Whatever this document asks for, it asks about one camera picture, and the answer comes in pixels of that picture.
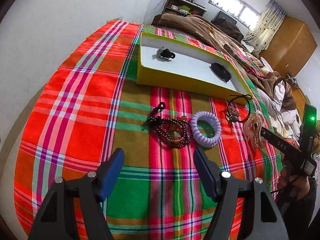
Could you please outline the person's right hand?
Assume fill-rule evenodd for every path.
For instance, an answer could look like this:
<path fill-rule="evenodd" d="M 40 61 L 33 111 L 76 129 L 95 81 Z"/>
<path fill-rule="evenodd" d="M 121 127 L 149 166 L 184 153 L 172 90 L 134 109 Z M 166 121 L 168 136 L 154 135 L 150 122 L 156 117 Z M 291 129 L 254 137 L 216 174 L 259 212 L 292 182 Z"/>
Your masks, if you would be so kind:
<path fill-rule="evenodd" d="M 297 190 L 297 200 L 300 200 L 308 195 L 310 191 L 309 179 L 306 176 L 290 175 L 289 173 L 289 162 L 283 156 L 281 158 L 283 168 L 281 169 L 280 176 L 277 182 L 277 190 L 281 190 L 290 184 Z"/>

